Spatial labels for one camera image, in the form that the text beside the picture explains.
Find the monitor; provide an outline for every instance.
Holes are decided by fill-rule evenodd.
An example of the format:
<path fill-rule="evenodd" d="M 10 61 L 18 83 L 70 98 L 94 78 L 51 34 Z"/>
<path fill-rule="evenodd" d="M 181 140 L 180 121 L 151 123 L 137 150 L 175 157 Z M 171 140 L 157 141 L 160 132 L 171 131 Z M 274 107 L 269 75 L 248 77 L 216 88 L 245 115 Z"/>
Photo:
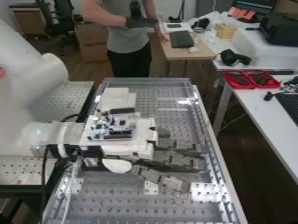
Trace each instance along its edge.
<path fill-rule="evenodd" d="M 273 11 L 277 0 L 235 0 L 233 6 L 241 9 L 255 11 L 260 14 L 268 14 Z"/>

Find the person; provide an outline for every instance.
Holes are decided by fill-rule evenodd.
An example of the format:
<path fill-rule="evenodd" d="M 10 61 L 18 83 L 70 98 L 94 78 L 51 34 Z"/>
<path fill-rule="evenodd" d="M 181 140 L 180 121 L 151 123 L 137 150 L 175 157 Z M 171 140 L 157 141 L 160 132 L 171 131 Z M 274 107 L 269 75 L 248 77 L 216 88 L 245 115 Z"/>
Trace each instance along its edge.
<path fill-rule="evenodd" d="M 141 5 L 147 18 L 139 9 Z M 157 37 L 167 40 L 153 0 L 84 0 L 83 16 L 110 27 L 108 57 L 115 76 L 148 77 L 152 52 L 147 28 L 153 27 Z"/>

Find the keyboard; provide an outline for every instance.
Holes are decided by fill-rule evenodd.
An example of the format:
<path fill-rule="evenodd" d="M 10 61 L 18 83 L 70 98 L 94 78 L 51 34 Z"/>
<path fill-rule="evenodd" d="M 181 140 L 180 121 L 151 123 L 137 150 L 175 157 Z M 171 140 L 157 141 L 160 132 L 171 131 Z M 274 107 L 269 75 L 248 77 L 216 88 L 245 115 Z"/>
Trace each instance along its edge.
<path fill-rule="evenodd" d="M 177 31 L 171 33 L 171 44 L 173 48 L 191 48 L 195 46 L 189 31 Z"/>
<path fill-rule="evenodd" d="M 298 126 L 298 94 L 278 93 L 276 97 Z"/>

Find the black pants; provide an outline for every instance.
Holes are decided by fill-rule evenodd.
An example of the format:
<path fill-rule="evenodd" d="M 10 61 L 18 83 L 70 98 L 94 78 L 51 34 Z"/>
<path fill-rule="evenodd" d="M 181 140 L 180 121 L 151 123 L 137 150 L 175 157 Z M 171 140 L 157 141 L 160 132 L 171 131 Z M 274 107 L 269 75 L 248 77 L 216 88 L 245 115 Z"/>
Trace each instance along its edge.
<path fill-rule="evenodd" d="M 132 53 L 120 54 L 108 51 L 115 77 L 149 77 L 152 51 L 151 43 Z"/>

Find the gray t-shirt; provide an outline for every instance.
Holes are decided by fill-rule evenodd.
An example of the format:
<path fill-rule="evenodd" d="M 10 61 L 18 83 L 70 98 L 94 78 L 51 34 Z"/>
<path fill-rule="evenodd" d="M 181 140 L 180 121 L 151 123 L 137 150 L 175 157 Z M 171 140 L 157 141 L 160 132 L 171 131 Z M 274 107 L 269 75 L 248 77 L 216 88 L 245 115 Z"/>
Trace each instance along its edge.
<path fill-rule="evenodd" d="M 128 17 L 131 16 L 131 2 L 132 0 L 103 0 L 103 6 L 112 14 Z M 147 29 L 110 27 L 108 49 L 111 51 L 117 53 L 131 53 L 140 50 L 148 42 L 149 37 Z"/>

